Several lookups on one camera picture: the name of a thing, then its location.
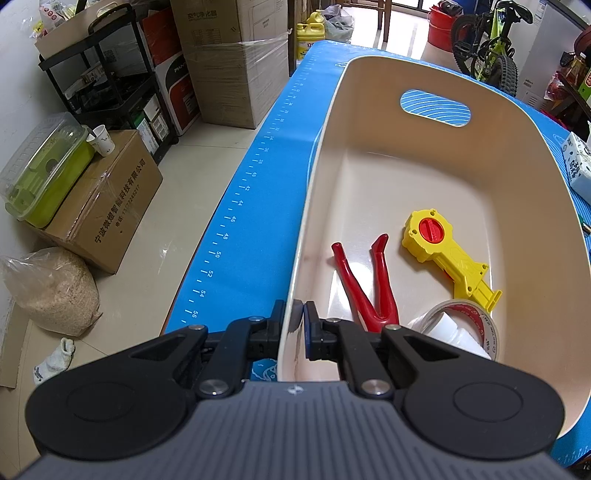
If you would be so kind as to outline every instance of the black metal shelf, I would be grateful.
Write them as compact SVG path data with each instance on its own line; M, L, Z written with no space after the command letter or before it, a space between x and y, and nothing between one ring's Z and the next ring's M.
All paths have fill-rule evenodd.
M129 25L133 20L135 20L134 12L127 12L119 18L115 18L114 20L106 24L104 27L102 27L100 30L97 30L92 35L89 35L88 37L80 40L79 42L76 42L73 45L64 48L62 51L59 51L58 53L52 55L48 59L42 59L39 63L39 67L41 68L41 70L46 72L48 69L55 67L57 64L67 59L70 59L76 55L84 53L86 50L90 50L91 48L96 47L102 40L104 40L112 33L115 33L120 28Z
M78 2L77 11L79 11L80 8L83 9L83 5L85 3L86 0L80 0ZM142 77L138 79L137 87L131 83L131 88L135 87L131 93L129 93L129 91L125 88L123 92L121 91L121 82L118 85L117 78L115 77L114 73L109 70L109 65L100 47L100 42L102 40L106 39L109 35L113 34L120 28L126 27L127 25L131 25L133 28L138 50L142 56L147 72L145 74L145 80L140 82ZM111 106L111 108L105 108L107 105L103 105L103 108L101 109L86 109L84 106L81 106L81 111L78 111L66 98L64 91L57 83L51 68L63 61L76 57L77 55L80 55L86 67L90 68L91 65L89 64L86 57L86 50L90 49L94 49L99 62L105 71L106 80L109 83L109 88L111 89L113 98L108 102L108 106ZM154 94L157 96L160 109L169 131L169 134L160 143L158 149L153 155L156 163L160 162L164 154L168 151L170 145L178 143L178 136L176 135L175 126L172 122L172 119L170 118L170 113L168 112L166 103L162 97L162 93L160 92L156 75L152 70L152 65L139 34L139 27L136 22L135 11L132 9L130 4L117 5L111 10L100 15L89 25L88 37L84 38L83 40L80 40L77 43L64 48L62 51L59 51L47 59L44 59L41 56L39 58L39 67L41 70L47 73L47 76L49 77L67 110L72 113L76 120L78 120L81 124L86 124L91 128L101 124L109 124L115 125L117 128L127 127L129 129L135 129L134 119L132 117L132 111L134 107L137 106L144 96L148 96L150 92L154 92Z
M123 102L121 106L108 108L105 110L95 110L92 112L74 113L74 117L76 117L76 120L78 120L81 124L88 124L89 122L92 123L93 119L95 119L97 116L109 119L120 118L128 114L135 104L138 103L139 100L146 93L148 93L151 88L158 88L156 75L153 73L150 75L150 78L142 83L138 89Z

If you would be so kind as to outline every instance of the wooden chair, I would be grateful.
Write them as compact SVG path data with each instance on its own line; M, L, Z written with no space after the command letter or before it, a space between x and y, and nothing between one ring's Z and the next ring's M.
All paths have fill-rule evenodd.
M384 27L384 42L388 41L390 34L390 18L392 17L392 0L377 0L378 5L366 5L357 3L355 0L338 0L337 3L342 7L369 8L378 11L378 30Z

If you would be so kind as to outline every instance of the green plastic container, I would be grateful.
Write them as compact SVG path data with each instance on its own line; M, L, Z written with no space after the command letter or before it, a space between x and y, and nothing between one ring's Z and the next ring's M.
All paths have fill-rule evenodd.
M37 125L0 172L7 212L37 228L47 226L95 154L87 135L67 112Z

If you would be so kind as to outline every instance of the beige plastic basket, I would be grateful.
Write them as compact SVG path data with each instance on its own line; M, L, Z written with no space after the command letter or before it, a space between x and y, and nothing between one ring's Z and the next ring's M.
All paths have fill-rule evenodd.
M411 89L465 104L469 122L454 127L406 112L400 99ZM290 322L295 299L315 301L321 317L353 319L334 242L342 242L372 299L369 248L389 234L386 258L402 325L453 297L445 273L401 246L411 212L437 209L458 244L490 265L489 286L503 291L492 313L497 360L550 383L566 406L562 434L572 428L591 390L589 258L568 187L519 106L433 67L360 57L347 66L333 98L310 183L279 380L338 379L335 364L306 360L303 324Z

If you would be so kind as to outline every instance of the blue table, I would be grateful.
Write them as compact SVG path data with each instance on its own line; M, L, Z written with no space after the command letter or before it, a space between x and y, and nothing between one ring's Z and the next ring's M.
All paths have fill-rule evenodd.
M179 288L166 332L191 323L205 324L212 332L224 330L234 319L268 316L276 299L287 298L320 130L347 62L365 55L402 58L332 41L316 43L306 54L220 201ZM567 131L511 100L534 120L566 179L560 146ZM469 115L462 104L418 91L407 92L402 104L408 111L453 124L464 124ZM575 192L571 195L591 224L591 207ZM257 375L273 380L272 365L263 362ZM569 465L590 447L588 408L583 420L557 441L553 456Z

